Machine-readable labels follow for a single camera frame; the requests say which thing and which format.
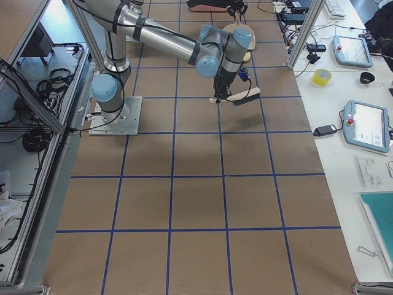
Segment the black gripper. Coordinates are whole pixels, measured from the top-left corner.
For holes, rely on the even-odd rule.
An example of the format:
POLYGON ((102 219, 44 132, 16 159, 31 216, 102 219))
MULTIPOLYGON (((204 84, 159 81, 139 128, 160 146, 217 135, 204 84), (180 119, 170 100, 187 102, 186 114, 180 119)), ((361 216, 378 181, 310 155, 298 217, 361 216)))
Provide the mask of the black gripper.
POLYGON ((232 93, 230 90, 230 86, 234 81, 238 71, 230 72, 227 71, 223 66, 220 66, 216 76, 214 77, 214 97, 215 103, 219 104, 222 100, 230 101, 232 93))
POLYGON ((227 12, 229 14, 245 14, 247 11, 247 4, 243 0, 231 0, 227 6, 227 12))

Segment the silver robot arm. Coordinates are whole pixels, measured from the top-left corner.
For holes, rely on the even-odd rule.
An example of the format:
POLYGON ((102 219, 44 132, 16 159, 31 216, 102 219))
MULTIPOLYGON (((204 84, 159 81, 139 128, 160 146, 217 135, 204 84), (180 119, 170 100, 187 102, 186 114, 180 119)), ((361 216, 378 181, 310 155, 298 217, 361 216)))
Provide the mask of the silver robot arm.
POLYGON ((130 70, 126 57, 126 37, 131 37, 195 67, 202 77, 214 79, 211 101, 227 101, 235 106, 258 98, 260 89, 249 87, 233 94, 230 86, 235 77, 250 81, 243 68, 243 58, 252 41, 252 34, 237 28, 233 32, 211 25, 201 27, 197 40, 162 26, 137 13, 122 1, 73 1, 80 10, 90 14, 106 32, 104 68, 112 73, 130 70))

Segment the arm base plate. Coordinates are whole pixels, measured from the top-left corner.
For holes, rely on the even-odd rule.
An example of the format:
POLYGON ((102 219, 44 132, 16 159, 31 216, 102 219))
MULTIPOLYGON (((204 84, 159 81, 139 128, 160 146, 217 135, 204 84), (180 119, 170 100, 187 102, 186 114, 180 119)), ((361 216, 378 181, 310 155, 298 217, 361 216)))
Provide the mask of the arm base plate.
POLYGON ((141 96, 127 96, 123 109, 112 114, 102 112, 96 103, 95 112, 100 114, 92 117, 88 133, 92 136, 137 135, 141 107, 141 96))

